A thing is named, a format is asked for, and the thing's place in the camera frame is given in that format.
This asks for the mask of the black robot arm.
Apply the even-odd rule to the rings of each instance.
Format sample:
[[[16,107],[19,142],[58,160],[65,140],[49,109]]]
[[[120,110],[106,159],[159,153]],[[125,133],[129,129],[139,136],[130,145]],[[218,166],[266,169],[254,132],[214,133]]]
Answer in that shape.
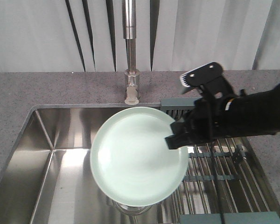
[[[270,91],[228,98],[201,98],[195,108],[170,125],[169,149],[210,143],[216,139],[275,135],[280,132],[280,84]]]

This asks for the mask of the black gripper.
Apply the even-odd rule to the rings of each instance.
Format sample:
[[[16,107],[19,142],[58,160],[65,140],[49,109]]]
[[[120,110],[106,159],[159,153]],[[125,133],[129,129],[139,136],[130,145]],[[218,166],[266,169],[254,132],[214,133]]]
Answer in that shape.
[[[214,102],[204,98],[196,100],[195,108],[186,113],[185,118],[181,117],[170,124],[173,135],[165,138],[168,149],[238,137],[237,129],[232,124],[235,115],[228,112],[230,104],[236,98],[237,95],[229,94]]]

